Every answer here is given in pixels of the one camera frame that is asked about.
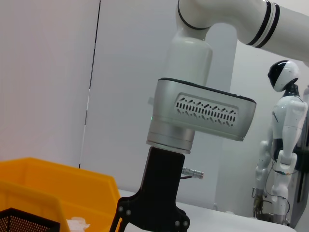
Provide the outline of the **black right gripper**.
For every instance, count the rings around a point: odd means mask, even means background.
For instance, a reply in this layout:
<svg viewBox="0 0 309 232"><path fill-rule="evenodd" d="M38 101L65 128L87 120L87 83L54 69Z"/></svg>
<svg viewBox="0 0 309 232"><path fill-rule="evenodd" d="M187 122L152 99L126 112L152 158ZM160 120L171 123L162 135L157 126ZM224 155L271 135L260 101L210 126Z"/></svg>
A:
<svg viewBox="0 0 309 232"><path fill-rule="evenodd" d="M150 147L141 186L118 200L109 232L123 232L128 224L149 232L187 231L190 219L176 205L184 159L183 154Z"/></svg>

